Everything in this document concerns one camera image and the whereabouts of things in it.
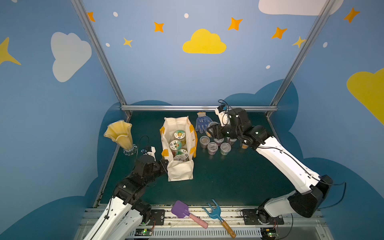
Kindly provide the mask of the seed jar pink seeds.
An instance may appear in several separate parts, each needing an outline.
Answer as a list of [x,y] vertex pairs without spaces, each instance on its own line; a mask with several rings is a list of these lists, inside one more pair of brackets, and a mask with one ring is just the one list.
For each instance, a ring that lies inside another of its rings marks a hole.
[[231,138],[227,139],[227,143],[230,144],[231,146],[233,146],[236,141],[237,141],[237,139],[231,139]]

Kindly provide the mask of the seed jar brown seeds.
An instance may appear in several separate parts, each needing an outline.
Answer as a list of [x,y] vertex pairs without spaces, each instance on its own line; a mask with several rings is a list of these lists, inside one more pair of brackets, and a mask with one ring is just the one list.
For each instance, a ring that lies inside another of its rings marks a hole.
[[206,149],[208,147],[208,144],[211,142],[210,138],[208,136],[202,136],[200,137],[200,145],[203,149]]

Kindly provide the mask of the seed jar purple seeds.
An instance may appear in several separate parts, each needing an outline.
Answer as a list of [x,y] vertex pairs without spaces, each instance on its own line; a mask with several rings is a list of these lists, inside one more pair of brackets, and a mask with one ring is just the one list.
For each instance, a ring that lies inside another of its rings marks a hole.
[[214,139],[214,142],[218,145],[218,146],[220,146],[223,142],[224,142],[224,138],[222,138],[222,139]]

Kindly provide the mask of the carrot label seed can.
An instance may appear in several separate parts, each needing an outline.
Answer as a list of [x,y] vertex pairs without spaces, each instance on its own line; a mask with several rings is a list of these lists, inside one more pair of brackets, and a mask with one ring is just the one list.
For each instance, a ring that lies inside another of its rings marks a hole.
[[173,153],[173,156],[177,155],[177,153],[182,149],[183,145],[180,141],[173,140],[169,143],[169,148]]

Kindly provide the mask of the sunflower label seed can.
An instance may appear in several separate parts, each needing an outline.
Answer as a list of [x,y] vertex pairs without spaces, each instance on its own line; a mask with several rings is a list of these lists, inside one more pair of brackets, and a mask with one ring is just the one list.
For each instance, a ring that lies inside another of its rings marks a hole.
[[183,130],[177,130],[174,132],[174,138],[177,141],[180,141],[184,146],[186,144],[186,132]]

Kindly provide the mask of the white canvas bag yellow handles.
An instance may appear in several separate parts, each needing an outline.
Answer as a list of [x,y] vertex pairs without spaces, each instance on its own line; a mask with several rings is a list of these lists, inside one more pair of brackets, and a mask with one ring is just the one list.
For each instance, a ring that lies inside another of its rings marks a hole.
[[160,134],[162,157],[168,161],[168,181],[192,180],[198,138],[189,118],[165,118]]

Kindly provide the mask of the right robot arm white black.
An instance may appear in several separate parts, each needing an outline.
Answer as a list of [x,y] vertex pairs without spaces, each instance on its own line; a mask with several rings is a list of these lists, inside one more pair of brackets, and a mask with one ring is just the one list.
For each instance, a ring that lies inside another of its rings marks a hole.
[[238,139],[269,160],[295,187],[291,193],[267,199],[258,207],[257,218],[262,225],[286,214],[312,217],[333,185],[329,176],[320,176],[309,169],[261,125],[242,130],[233,125],[215,124],[208,127],[207,131],[215,139]]

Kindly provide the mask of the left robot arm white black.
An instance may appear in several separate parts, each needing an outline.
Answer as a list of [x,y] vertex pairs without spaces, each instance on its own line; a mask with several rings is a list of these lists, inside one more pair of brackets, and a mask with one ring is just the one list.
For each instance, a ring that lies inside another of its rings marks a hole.
[[150,219],[152,207],[140,200],[148,184],[168,173],[169,161],[143,155],[133,171],[115,187],[106,209],[86,235],[86,240],[124,240]]

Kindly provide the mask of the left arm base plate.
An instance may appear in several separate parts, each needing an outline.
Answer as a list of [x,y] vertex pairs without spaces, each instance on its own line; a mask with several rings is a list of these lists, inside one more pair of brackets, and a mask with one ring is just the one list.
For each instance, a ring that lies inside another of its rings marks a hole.
[[165,221],[165,210],[154,209],[143,216],[142,226],[163,226]]

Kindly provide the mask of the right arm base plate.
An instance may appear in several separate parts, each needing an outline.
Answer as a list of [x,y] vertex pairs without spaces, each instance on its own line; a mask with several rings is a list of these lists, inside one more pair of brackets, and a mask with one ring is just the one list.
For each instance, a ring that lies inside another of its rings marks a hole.
[[283,225],[285,223],[282,216],[268,217],[259,213],[257,209],[242,209],[240,215],[245,225]]

